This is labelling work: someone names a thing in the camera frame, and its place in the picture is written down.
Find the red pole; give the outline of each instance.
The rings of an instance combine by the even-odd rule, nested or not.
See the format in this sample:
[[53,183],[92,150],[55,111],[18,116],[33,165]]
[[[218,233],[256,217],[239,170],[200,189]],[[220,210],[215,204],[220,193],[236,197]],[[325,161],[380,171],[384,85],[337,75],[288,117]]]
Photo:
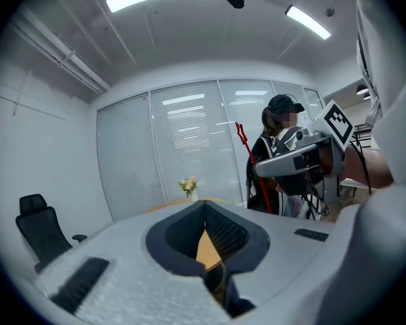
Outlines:
[[[248,147],[248,144],[246,143],[248,141],[248,139],[245,136],[244,128],[243,128],[242,124],[239,124],[238,122],[236,122],[236,129],[238,130],[238,136],[241,139],[242,144],[245,145],[245,147],[250,155],[252,164],[255,165],[256,161],[254,159],[254,156],[251,153],[250,147]],[[270,214],[272,214],[271,203],[269,202],[268,193],[266,192],[266,187],[265,187],[265,184],[263,183],[263,179],[261,179],[259,177],[258,180],[260,181],[260,186],[262,187],[263,196],[265,197],[266,205],[268,207],[268,212]]]

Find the table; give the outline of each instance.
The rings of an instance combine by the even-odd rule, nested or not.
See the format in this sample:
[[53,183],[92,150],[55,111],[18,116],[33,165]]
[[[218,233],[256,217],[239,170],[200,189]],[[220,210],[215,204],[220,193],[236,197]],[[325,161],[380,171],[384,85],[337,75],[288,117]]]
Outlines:
[[[199,198],[199,200],[225,202],[224,200],[220,200],[218,198]],[[176,204],[183,204],[186,202],[191,202],[191,200],[186,198],[183,200],[171,201],[168,203],[164,203],[160,206],[154,207],[153,209],[150,209],[150,210],[146,211],[145,213],[158,211],[160,209],[165,209],[166,207],[175,206]],[[196,260],[199,263],[202,263],[204,265],[206,272],[209,272],[210,270],[214,269],[216,266],[218,266],[221,263],[221,258],[219,256],[217,250],[215,249],[214,245],[210,241],[210,238],[209,238],[206,230],[204,230],[202,237],[198,243]]]

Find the person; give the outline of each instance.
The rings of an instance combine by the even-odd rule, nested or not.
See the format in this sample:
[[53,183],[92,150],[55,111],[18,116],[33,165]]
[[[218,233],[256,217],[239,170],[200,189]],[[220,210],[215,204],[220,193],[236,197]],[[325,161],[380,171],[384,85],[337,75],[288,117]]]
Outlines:
[[[298,113],[303,112],[304,107],[292,101],[288,95],[274,96],[268,106],[262,111],[263,132],[252,147],[251,153],[254,159],[259,162],[275,155],[295,149],[296,132],[298,127]],[[251,160],[247,163],[247,182],[253,185],[256,196],[249,201],[248,208],[265,208],[260,183],[252,169]],[[277,184],[272,178],[264,178],[263,182],[268,192],[271,207],[275,214],[287,217],[319,219],[317,199],[311,196],[307,200],[313,203],[311,207],[302,196],[286,196],[277,189]]]
[[[358,63],[371,96],[366,124],[380,147],[363,151],[370,186],[383,188],[394,180],[406,183],[406,148],[399,147],[406,146],[406,126],[403,134],[397,131],[400,118],[406,117],[406,34],[385,0],[357,0],[357,19]],[[330,169],[328,151],[320,150],[320,157]],[[352,146],[346,149],[346,166],[340,176],[367,184]]]

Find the black cap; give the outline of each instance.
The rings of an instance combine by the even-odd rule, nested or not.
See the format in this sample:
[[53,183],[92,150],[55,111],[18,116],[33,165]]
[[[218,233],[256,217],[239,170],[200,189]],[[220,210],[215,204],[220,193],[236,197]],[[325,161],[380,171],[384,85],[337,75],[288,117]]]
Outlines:
[[294,103],[288,95],[274,96],[268,105],[269,110],[275,114],[299,113],[304,111],[304,106]]

